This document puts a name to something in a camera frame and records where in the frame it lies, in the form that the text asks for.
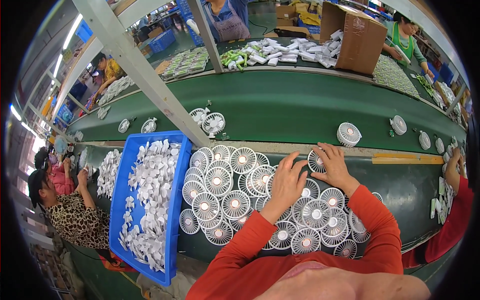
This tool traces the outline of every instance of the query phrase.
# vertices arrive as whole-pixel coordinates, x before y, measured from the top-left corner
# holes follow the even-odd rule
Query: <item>blue shirt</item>
[[[212,36],[215,38],[216,41],[220,40],[220,35],[218,34],[218,31],[213,26],[212,21],[208,17],[208,13],[206,10],[210,11],[212,18],[216,22],[228,20],[232,17],[232,11],[230,10],[230,7],[228,7],[229,1],[231,2],[230,4],[232,5],[233,9],[235,10],[235,13],[240,17],[240,19],[248,28],[247,4],[248,2],[252,2],[255,0],[225,0],[225,4],[223,5],[222,9],[218,13],[218,16],[212,13],[212,4],[210,2],[206,2],[204,5],[202,5],[204,8],[205,18],[207,19],[208,26],[210,27],[210,31],[212,32]]]

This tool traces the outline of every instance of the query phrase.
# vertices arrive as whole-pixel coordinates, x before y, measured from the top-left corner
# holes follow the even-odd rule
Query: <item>white metal pole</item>
[[[73,0],[73,3],[84,16],[84,20],[95,36],[104,45],[104,49],[109,51],[160,111],[195,145],[209,146],[208,136],[156,74],[107,2],[105,0]]]

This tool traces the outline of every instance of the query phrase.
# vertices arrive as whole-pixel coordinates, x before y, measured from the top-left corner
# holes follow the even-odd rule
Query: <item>green conveyor belt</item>
[[[340,77],[300,72],[244,72],[190,78],[167,84],[187,111],[205,107],[225,116],[231,140],[315,144],[339,144],[336,130],[352,122],[362,134],[360,147],[436,154],[434,134],[449,144],[455,135],[466,134],[436,109],[408,96],[377,86]],[[403,117],[408,131],[390,137],[389,118]],[[126,133],[118,132],[124,119],[136,117]],[[84,141],[125,140],[140,132],[148,118],[156,117],[157,131],[176,127],[142,93],[111,104],[105,119],[93,113],[69,127],[81,130]],[[432,147],[422,150],[418,142],[423,130]]]

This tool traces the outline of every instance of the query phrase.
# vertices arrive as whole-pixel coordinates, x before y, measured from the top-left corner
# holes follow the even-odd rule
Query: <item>green apron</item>
[[[398,47],[405,53],[405,55],[408,57],[409,60],[412,60],[413,56],[413,40],[412,37],[408,37],[408,46],[405,48],[402,46],[402,43],[400,43],[400,33],[398,31],[398,22],[395,22],[393,24],[393,32],[392,32],[392,42],[390,43],[390,47],[394,47],[395,45],[398,45]],[[382,51],[383,55],[391,56],[390,53],[387,51]],[[407,63],[404,60],[395,60],[397,63],[406,66]]]

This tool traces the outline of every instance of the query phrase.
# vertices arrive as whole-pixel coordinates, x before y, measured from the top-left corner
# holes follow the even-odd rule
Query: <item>cardboard box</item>
[[[163,32],[163,29],[161,27],[155,28],[154,30],[150,31],[148,34],[149,38],[156,37],[157,35],[161,34]]]
[[[277,19],[290,20],[297,16],[297,13],[295,12],[295,7],[293,6],[280,5],[275,8],[275,11]]]
[[[351,7],[324,1],[320,42],[343,30],[342,48],[336,68],[372,74],[377,64],[387,29],[365,13]]]

